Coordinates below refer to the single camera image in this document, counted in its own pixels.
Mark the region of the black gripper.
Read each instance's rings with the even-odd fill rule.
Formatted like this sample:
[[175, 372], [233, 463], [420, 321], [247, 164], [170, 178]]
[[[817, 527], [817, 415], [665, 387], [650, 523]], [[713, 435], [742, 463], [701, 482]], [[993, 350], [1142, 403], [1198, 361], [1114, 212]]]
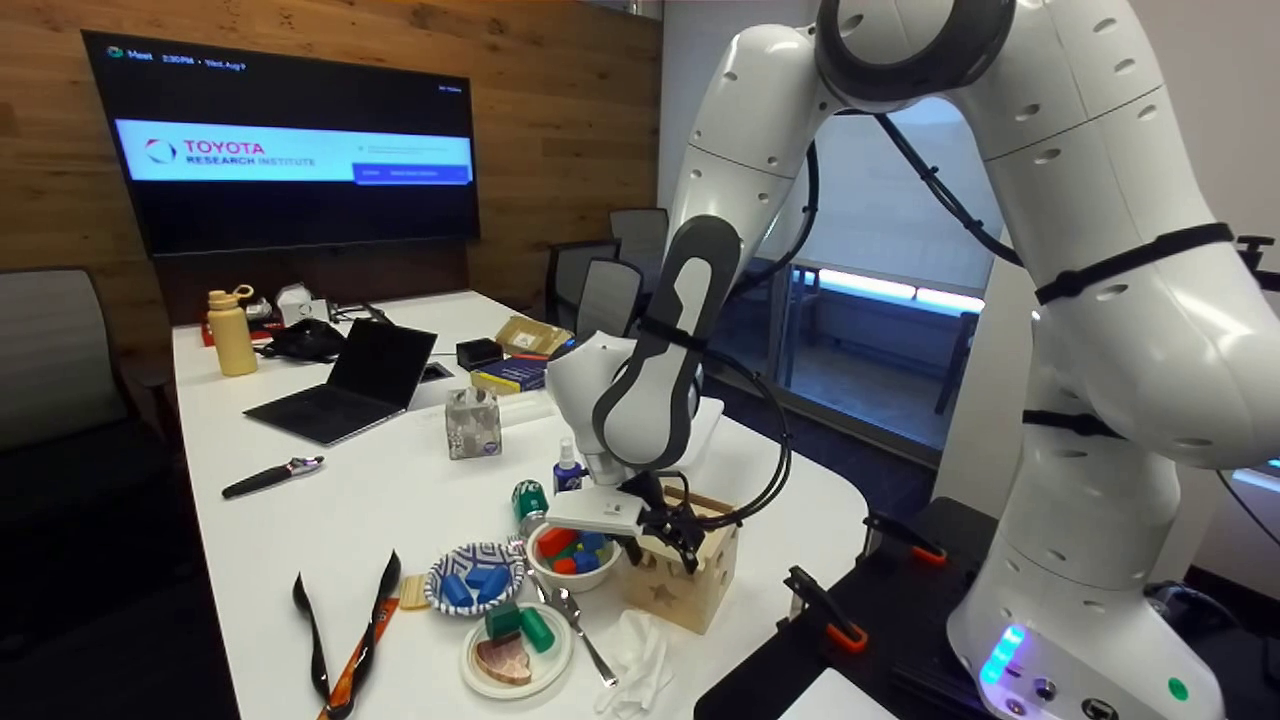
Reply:
[[682, 556], [688, 578], [701, 574], [705, 527], [692, 503], [670, 503], [655, 473], [642, 473], [623, 493], [642, 499], [642, 564], [671, 564]]

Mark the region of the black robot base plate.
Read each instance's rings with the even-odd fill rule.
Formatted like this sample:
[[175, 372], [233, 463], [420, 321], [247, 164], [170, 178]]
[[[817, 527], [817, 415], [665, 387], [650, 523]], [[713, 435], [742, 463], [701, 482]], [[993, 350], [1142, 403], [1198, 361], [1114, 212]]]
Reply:
[[[932, 499], [911, 519], [875, 515], [867, 554], [798, 614], [692, 709], [695, 720], [780, 720], [826, 680], [896, 720], [989, 720], [948, 652], [943, 619], [970, 592], [995, 519]], [[1221, 677], [1227, 720], [1280, 720], [1278, 633], [1261, 602], [1223, 585], [1151, 585], [1156, 614]]]

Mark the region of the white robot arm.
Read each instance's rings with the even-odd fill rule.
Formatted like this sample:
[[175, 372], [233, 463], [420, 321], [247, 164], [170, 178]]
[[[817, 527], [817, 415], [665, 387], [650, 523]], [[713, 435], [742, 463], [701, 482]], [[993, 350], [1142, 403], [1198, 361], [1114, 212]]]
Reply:
[[1198, 185], [1127, 0], [822, 0], [731, 35], [671, 196], [650, 310], [548, 363], [592, 523], [701, 543], [654, 482], [695, 446], [695, 363], [817, 128], [943, 96], [1038, 287], [1017, 482], [948, 615], [1011, 720], [1227, 720], [1217, 674], [1144, 602], [1184, 463], [1280, 448], [1280, 321]]

